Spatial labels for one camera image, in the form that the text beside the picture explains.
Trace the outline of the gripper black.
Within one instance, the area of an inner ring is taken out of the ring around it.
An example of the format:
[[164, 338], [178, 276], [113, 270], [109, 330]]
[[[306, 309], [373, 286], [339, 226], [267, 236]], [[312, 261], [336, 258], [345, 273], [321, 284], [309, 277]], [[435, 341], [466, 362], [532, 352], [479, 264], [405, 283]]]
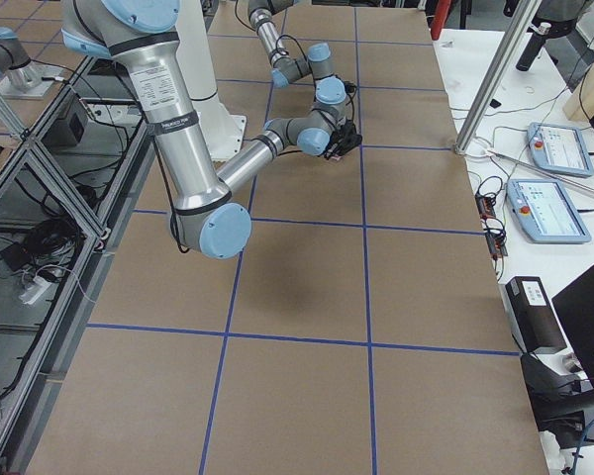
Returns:
[[361, 145], [356, 126], [342, 126], [334, 131], [326, 147], [326, 158], [342, 158]]

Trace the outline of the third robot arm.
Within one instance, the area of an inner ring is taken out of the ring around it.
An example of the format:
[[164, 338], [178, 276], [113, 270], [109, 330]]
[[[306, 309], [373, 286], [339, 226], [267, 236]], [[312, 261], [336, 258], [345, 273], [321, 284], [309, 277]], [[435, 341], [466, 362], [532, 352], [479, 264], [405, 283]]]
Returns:
[[42, 99], [50, 89], [16, 33], [0, 27], [0, 94], [10, 99]]

